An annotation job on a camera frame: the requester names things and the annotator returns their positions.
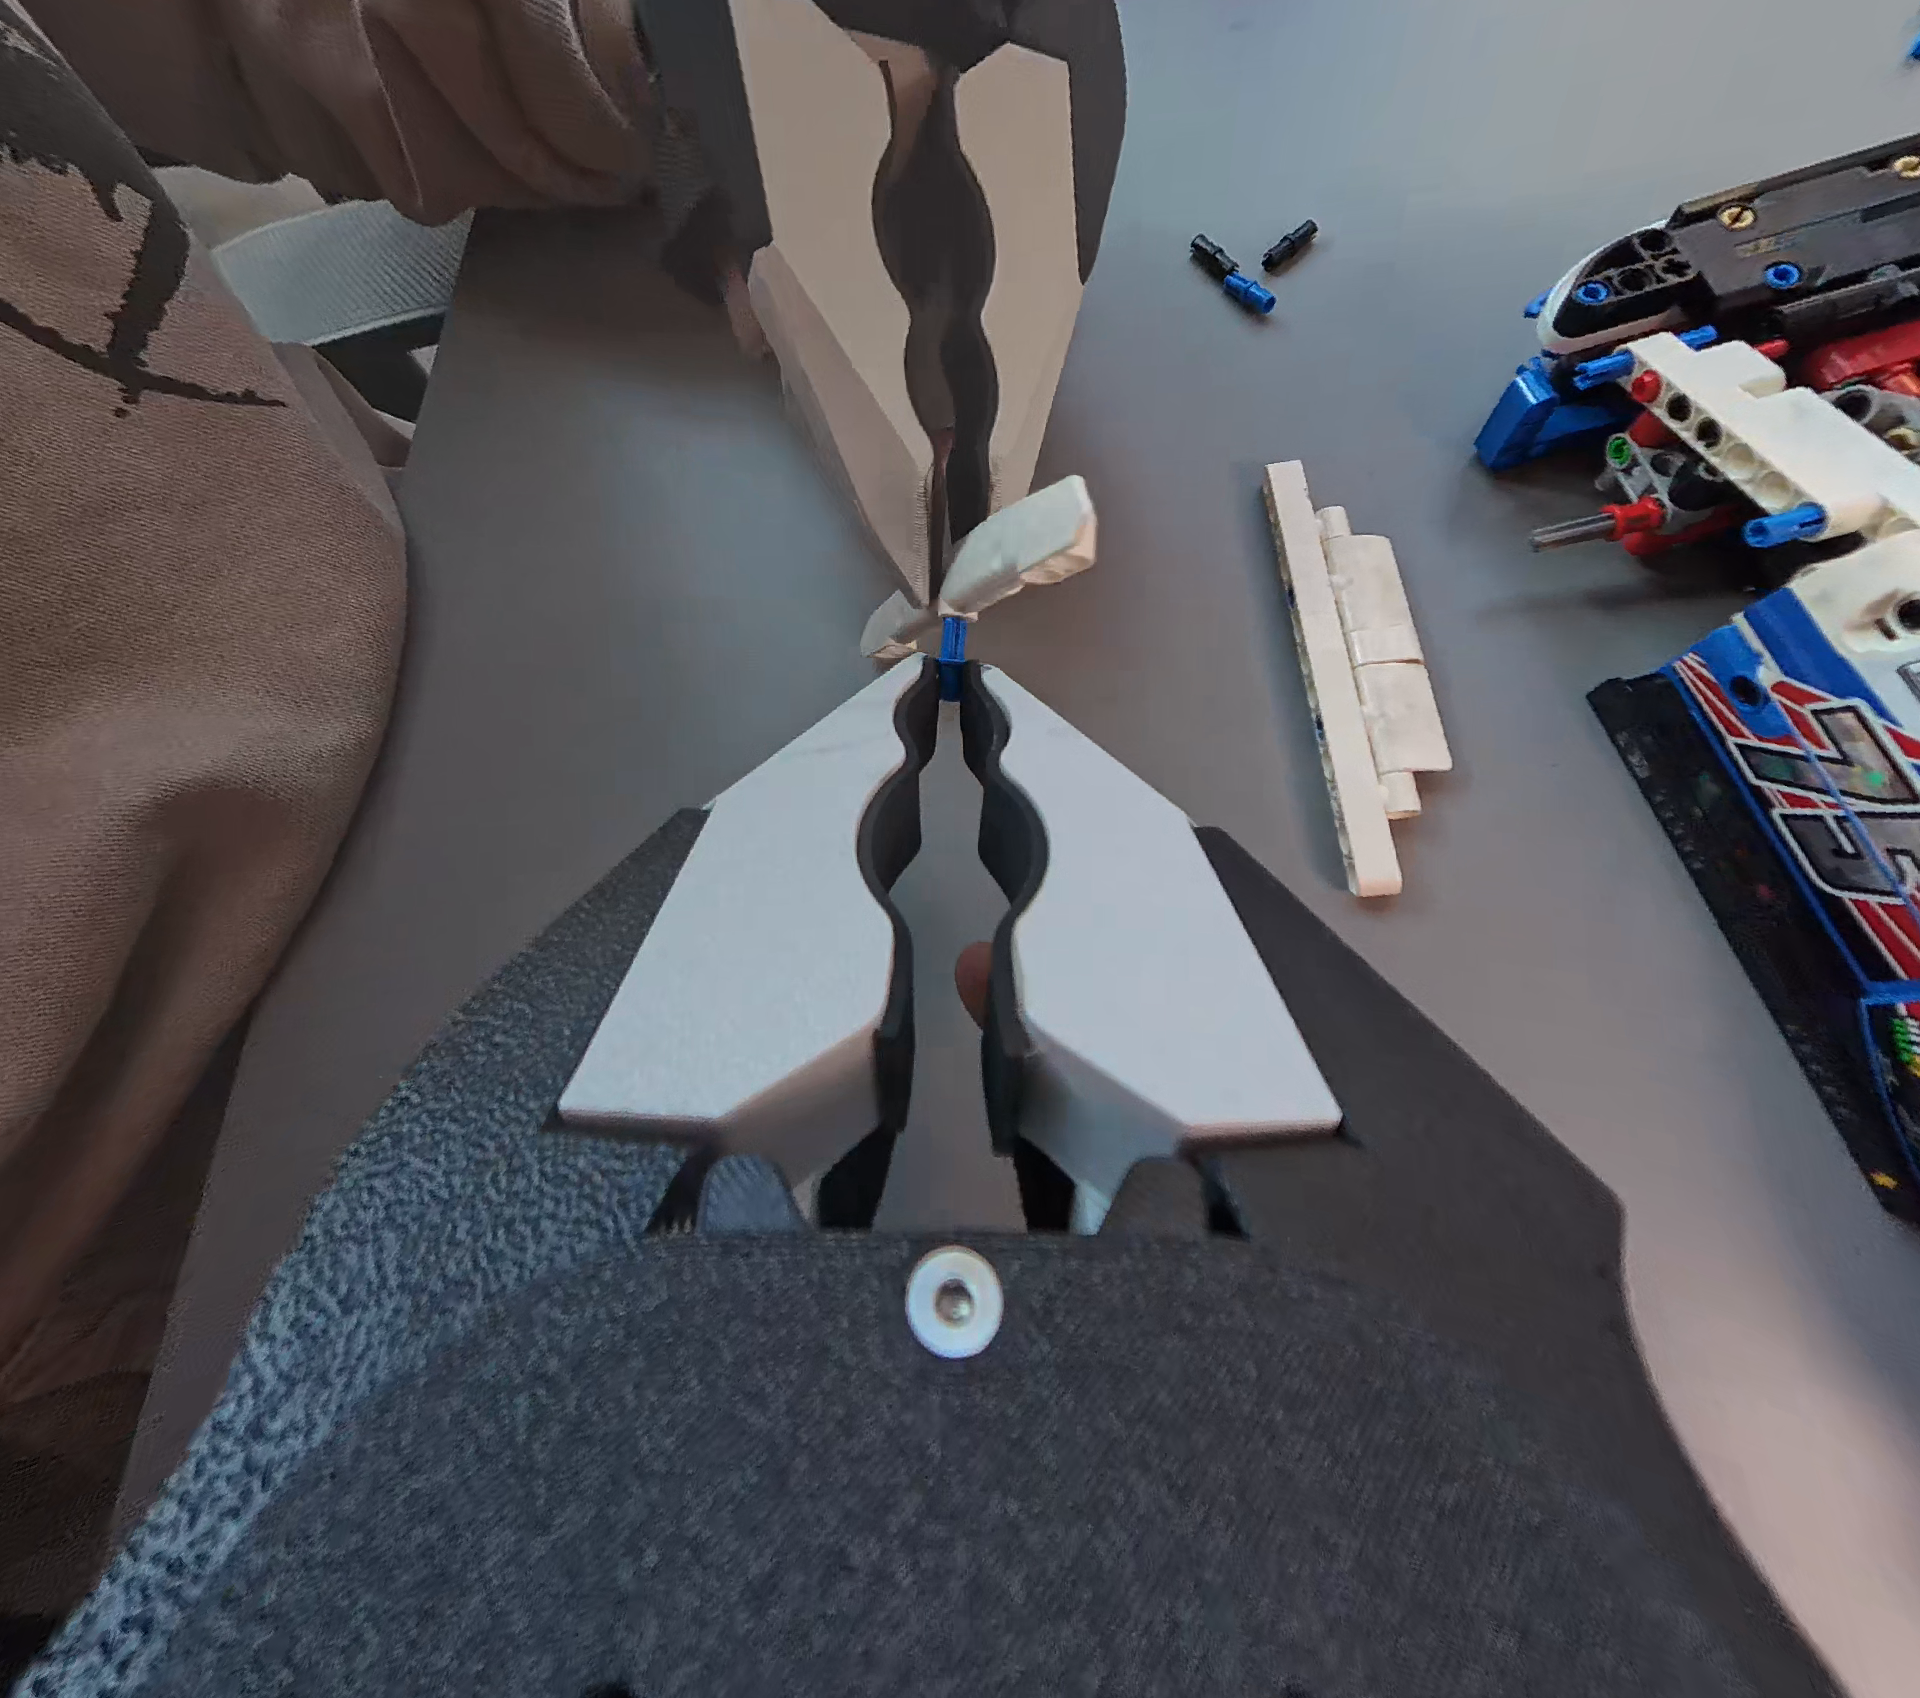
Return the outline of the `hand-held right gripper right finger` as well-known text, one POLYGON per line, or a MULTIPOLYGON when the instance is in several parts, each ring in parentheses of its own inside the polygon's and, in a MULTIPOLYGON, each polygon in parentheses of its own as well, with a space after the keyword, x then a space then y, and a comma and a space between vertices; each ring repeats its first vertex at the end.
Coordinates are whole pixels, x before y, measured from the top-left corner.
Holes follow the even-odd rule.
POLYGON ((1004 901, 980 1085, 1021 1228, 1099 1222, 1140 1163, 1333 1138, 1331 1083, 1187 813, 999 665, 968 662, 956 705, 1004 901))

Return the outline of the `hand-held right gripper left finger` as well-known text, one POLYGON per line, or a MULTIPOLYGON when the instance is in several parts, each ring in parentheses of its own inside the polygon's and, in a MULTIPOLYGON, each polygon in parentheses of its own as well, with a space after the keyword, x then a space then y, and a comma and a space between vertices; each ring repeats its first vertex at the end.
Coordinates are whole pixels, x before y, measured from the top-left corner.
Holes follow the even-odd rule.
POLYGON ((939 665, 901 660, 710 800, 559 1091, 563 1125, 792 1179, 900 1134, 914 951, 891 891, 938 740, 939 665))

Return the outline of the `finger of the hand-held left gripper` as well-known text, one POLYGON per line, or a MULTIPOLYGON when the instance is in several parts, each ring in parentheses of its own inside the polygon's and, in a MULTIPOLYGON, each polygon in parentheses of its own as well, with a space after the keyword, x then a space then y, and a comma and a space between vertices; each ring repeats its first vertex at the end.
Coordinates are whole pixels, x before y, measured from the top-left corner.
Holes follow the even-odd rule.
POLYGON ((999 45, 954 80, 952 124, 964 171, 941 319, 943 513, 971 529, 1034 481, 1082 308, 1067 66, 999 45))
POLYGON ((748 299, 796 409, 917 607, 935 586, 943 394, 886 225, 939 89, 923 44, 814 0, 726 0, 770 235, 748 299))

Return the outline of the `small white brick piece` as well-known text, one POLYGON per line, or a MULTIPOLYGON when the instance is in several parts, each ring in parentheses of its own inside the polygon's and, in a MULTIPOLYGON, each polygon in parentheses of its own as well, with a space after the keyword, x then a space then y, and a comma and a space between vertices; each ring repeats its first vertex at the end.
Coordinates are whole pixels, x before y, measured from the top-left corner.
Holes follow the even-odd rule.
POLYGON ((901 592, 882 602, 861 630, 859 653, 897 662, 919 638, 946 621, 969 626, 1008 598, 1088 572, 1097 556, 1097 513, 1079 473, 1032 489, 992 512, 952 553, 946 578, 928 604, 901 592))

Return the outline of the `grey desk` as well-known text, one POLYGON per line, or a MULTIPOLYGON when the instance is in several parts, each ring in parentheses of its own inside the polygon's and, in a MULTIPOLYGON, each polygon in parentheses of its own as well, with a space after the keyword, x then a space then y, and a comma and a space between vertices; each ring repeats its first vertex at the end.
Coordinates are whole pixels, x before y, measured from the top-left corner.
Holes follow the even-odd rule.
MULTIPOLYGON (((1670 204, 1916 126, 1916 0, 1116 0, 1123 152, 1045 433, 1092 573, 996 662, 1220 824, 1607 1181, 1650 1373, 1851 1693, 1916 1676, 1916 1236, 1889 1219, 1583 701, 1719 621, 1536 556, 1478 431, 1524 302, 1670 204), (1304 219, 1290 269, 1261 252, 1304 219), (1275 309, 1187 255, 1217 242, 1275 309), (1385 536, 1452 745, 1346 885, 1264 468, 1385 536)), ((217 1395, 333 1158, 441 1017, 662 820, 841 701, 889 590, 777 381, 631 215, 474 224, 398 503, 393 723, 251 1016, 115 1505, 217 1395)))

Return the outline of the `white brick beam assembly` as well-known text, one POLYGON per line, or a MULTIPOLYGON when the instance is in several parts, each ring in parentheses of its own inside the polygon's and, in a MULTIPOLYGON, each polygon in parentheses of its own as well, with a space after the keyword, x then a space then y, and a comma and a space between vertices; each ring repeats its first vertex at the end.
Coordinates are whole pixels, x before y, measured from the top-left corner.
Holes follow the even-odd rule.
POLYGON ((1261 499, 1347 889, 1389 899, 1395 826, 1454 755, 1391 541, 1319 508, 1302 461, 1270 461, 1261 499))

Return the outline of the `black office chair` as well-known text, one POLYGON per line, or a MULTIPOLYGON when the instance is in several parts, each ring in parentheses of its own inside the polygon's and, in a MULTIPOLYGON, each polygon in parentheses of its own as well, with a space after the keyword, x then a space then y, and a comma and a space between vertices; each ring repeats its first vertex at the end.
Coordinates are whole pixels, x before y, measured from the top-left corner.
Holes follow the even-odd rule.
POLYGON ((393 422, 419 417, 472 227, 423 224, 385 201, 349 200, 245 229, 209 260, 272 344, 330 363, 393 422))

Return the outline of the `person's beige sweatshirt torso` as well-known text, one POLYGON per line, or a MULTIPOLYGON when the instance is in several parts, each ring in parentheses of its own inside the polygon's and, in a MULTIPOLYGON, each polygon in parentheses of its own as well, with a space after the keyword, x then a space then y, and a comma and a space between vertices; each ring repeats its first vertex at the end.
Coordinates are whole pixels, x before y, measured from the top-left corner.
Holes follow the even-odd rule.
POLYGON ((387 723, 405 543, 351 392, 12 0, 2 112, 10 1672, 108 1542, 233 1039, 387 723))

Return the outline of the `toy brick race car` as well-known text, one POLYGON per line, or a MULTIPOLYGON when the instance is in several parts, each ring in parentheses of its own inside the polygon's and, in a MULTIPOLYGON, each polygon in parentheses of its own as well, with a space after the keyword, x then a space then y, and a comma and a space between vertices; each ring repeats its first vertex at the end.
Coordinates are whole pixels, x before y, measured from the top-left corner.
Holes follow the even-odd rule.
POLYGON ((1747 590, 1590 692, 1878 1203, 1917 1222, 1917 137, 1677 204, 1538 296, 1473 437, 1596 447, 1534 550, 1719 550, 1747 590))

